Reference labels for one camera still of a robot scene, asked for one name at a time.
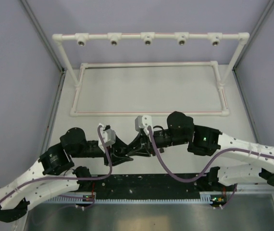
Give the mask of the small black water faucet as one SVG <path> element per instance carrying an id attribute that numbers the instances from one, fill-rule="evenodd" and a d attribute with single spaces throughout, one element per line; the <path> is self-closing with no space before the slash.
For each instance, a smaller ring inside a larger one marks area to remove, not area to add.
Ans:
<path id="1" fill-rule="evenodd" d="M 125 155 L 127 155 L 127 148 L 124 148 L 124 147 L 115 147 L 114 148 L 114 154 L 116 156 L 125 156 Z"/>

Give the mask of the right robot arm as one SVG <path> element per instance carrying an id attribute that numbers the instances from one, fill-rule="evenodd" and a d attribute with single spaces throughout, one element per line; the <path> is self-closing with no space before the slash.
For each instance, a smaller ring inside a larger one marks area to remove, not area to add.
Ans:
<path id="1" fill-rule="evenodd" d="M 187 144 L 187 151 L 210 156 L 206 172 L 208 186 L 219 190 L 238 183 L 263 183 L 274 187 L 274 146 L 231 137 L 218 129 L 195 125 L 193 118 L 174 111 L 167 128 L 155 130 L 149 115 L 135 119 L 135 130 L 146 144 L 141 149 L 157 154 L 161 148 Z"/>

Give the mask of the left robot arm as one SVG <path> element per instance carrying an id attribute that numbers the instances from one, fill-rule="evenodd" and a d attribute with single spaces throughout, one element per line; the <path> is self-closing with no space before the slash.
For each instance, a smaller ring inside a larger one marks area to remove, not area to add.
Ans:
<path id="1" fill-rule="evenodd" d="M 119 139 L 110 126 L 98 127 L 97 141 L 88 141 L 81 128 L 71 128 L 35 163 L 14 181 L 0 188 L 0 221 L 22 218 L 42 202 L 67 192 L 87 191 L 92 182 L 104 180 L 112 168 L 132 161 L 131 144 Z M 74 158 L 100 158 L 109 167 L 107 174 L 92 176 L 89 168 L 75 167 Z"/>

